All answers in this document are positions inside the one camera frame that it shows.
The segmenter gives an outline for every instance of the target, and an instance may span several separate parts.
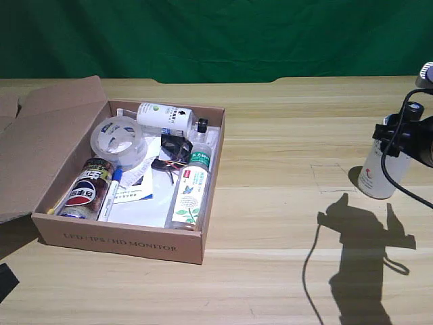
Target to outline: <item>pepsi can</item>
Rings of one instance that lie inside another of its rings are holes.
[[[113,172],[113,165],[102,158],[91,158],[86,161],[59,215],[97,220]]]

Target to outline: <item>green backdrop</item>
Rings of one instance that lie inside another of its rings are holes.
[[[0,0],[0,77],[162,83],[416,74],[432,0]]]

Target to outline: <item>open cardboard box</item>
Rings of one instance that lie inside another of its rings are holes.
[[[221,127],[204,220],[201,229],[192,232],[47,215],[93,156],[93,128],[117,108],[137,111],[139,102],[107,100],[97,76],[31,92],[17,118],[16,100],[0,100],[1,126],[7,125],[0,133],[0,221],[32,213],[50,245],[202,263],[223,146],[224,109],[175,104]]]

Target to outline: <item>white bottle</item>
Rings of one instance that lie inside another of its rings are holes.
[[[206,132],[207,120],[198,118],[189,108],[180,108],[155,103],[141,103],[137,112],[140,125],[162,128],[162,134],[189,138],[198,130]]]
[[[166,228],[196,230],[206,210],[209,165],[212,149],[195,144],[189,164],[179,171],[179,179],[168,211]]]
[[[424,108],[422,105],[415,102],[408,102],[405,109],[406,121],[418,121],[422,115]],[[397,114],[391,114],[384,118],[383,124],[387,125],[389,119]],[[366,195],[372,198],[389,198],[395,191],[395,187],[386,179],[381,168],[382,151],[380,150],[380,140],[374,140],[373,147],[367,159],[364,162],[363,168],[358,177],[358,188]],[[411,157],[403,152],[400,152],[398,157],[387,156],[385,160],[386,170],[391,178],[397,183],[406,175]]]

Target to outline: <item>tape roll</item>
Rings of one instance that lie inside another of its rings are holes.
[[[147,152],[141,126],[126,116],[108,118],[100,123],[93,130],[90,144],[96,155],[123,171],[136,167]]]

